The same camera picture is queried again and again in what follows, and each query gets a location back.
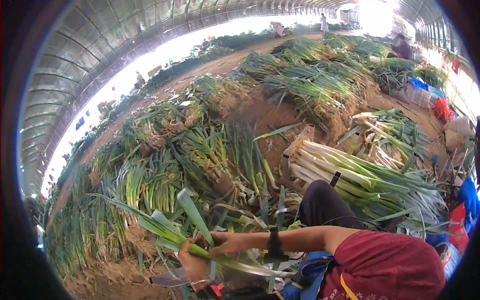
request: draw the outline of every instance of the wristband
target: wristband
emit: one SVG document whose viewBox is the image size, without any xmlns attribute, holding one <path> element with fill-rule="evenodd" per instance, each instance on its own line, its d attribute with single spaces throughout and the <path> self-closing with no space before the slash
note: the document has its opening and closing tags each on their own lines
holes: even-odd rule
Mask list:
<svg viewBox="0 0 480 300">
<path fill-rule="evenodd" d="M 270 230 L 270 238 L 267 243 L 268 253 L 264 256 L 264 264 L 277 262 L 286 262 L 290 259 L 288 255 L 282 252 L 282 242 L 278 238 L 277 228 Z"/>
</svg>

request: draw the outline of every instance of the white dress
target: white dress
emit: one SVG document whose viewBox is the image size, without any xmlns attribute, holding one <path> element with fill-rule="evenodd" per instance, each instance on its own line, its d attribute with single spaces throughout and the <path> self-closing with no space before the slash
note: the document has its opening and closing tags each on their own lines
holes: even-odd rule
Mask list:
<svg viewBox="0 0 480 300">
<path fill-rule="evenodd" d="M 322 21 L 322 31 L 328 32 L 327 17 L 323 16 L 320 20 Z"/>
</svg>

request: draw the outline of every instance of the scallion bundle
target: scallion bundle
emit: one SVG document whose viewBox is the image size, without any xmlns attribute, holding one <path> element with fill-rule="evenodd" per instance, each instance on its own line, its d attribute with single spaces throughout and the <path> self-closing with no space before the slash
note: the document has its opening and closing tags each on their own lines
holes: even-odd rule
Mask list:
<svg viewBox="0 0 480 300">
<path fill-rule="evenodd" d="M 310 183 L 317 179 L 330 182 L 340 172 L 335 190 L 358 216 L 375 222 L 389 215 L 409 213 L 400 227 L 434 234 L 445 232 L 438 225 L 445 203 L 434 183 L 308 140 L 297 142 L 297 152 L 291 156 L 292 173 Z"/>
</svg>

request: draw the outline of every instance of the dirt floor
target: dirt floor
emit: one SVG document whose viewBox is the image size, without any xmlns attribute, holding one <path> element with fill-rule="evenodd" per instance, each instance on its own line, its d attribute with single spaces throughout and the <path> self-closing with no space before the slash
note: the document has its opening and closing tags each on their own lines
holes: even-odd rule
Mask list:
<svg viewBox="0 0 480 300">
<path fill-rule="evenodd" d="M 305 35 L 308 38 L 320 38 L 322 34 Z M 171 83 L 166 84 L 160 89 L 156 90 L 151 98 L 146 98 L 139 101 L 132 106 L 131 111 L 139 108 L 147 107 L 150 104 L 165 99 L 176 90 L 179 93 L 183 90 L 194 77 L 203 73 L 222 74 L 231 71 L 233 68 L 241 63 L 249 51 L 254 50 L 261 53 L 267 53 L 276 45 L 282 43 L 287 38 L 279 38 L 271 41 L 267 41 L 258 45 L 249 47 L 248 49 L 234 52 L 225 57 L 221 57 L 217 60 L 205 63 L 194 70 L 186 72 L 184 75 L 177 78 L 173 78 Z M 406 110 L 395 99 L 389 99 L 386 95 L 377 95 L 367 99 L 370 106 L 380 109 L 399 108 L 403 112 L 418 123 L 420 129 L 426 133 L 433 141 L 432 144 L 427 145 L 433 154 L 444 151 L 443 146 L 437 143 L 437 138 L 441 135 L 442 125 L 436 120 L 431 112 L 426 109 L 420 108 L 416 105 L 408 105 L 402 103 L 405 107 L 408 107 L 411 111 Z M 117 132 L 121 130 L 123 122 L 131 115 L 130 111 L 121 114 L 118 119 L 105 130 L 101 136 L 93 143 L 90 149 L 83 155 L 80 160 L 80 164 L 90 161 L 97 149 L 105 144 L 111 142 L 116 136 Z M 256 125 L 256 134 L 260 135 L 266 132 L 271 132 L 272 129 L 269 126 L 280 128 L 283 126 L 291 125 L 297 122 L 302 122 L 300 126 L 297 126 L 283 134 L 286 136 L 285 140 L 280 135 L 274 135 L 268 138 L 258 140 L 260 150 L 264 158 L 268 161 L 269 166 L 274 171 L 277 170 L 280 163 L 280 158 L 283 151 L 288 145 L 295 139 L 295 137 L 301 132 L 307 122 L 298 112 L 294 110 L 294 107 L 289 103 L 282 103 L 280 106 L 276 104 L 267 103 L 265 97 L 260 92 L 254 92 L 250 98 L 243 101 L 237 109 L 231 111 L 227 120 L 231 121 L 247 121 L 250 124 Z M 315 132 L 315 141 L 320 142 L 324 139 L 325 135 L 322 131 L 317 130 Z M 343 151 L 347 151 L 350 147 L 351 140 L 346 140 L 340 144 L 337 148 Z M 52 211 L 55 214 L 62 208 L 68 199 L 72 189 L 72 179 L 69 177 L 63 189 L 60 191 L 57 205 Z M 165 288 L 158 288 L 148 285 L 140 278 L 138 282 L 128 283 L 115 283 L 115 281 L 107 280 L 104 277 L 96 276 L 96 292 L 92 293 L 91 289 L 85 289 L 80 292 L 78 299 L 170 299 L 170 295 Z"/>
<path fill-rule="evenodd" d="M 152 286 L 146 282 L 137 283 L 112 283 L 105 277 L 95 278 L 96 290 L 84 290 L 73 296 L 78 300 L 173 300 L 170 292 L 164 287 Z M 183 299 L 181 292 L 174 289 L 176 299 Z"/>
</svg>

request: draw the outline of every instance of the metal bracket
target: metal bracket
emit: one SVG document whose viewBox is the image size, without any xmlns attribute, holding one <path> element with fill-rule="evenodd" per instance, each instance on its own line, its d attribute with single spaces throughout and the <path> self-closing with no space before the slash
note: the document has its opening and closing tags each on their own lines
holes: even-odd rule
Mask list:
<svg viewBox="0 0 480 300">
<path fill-rule="evenodd" d="M 335 175 L 333 176 L 332 181 L 330 181 L 330 185 L 332 186 L 332 188 L 334 188 L 336 186 L 336 183 L 340 179 L 340 176 L 342 176 L 342 173 L 335 172 Z"/>
</svg>

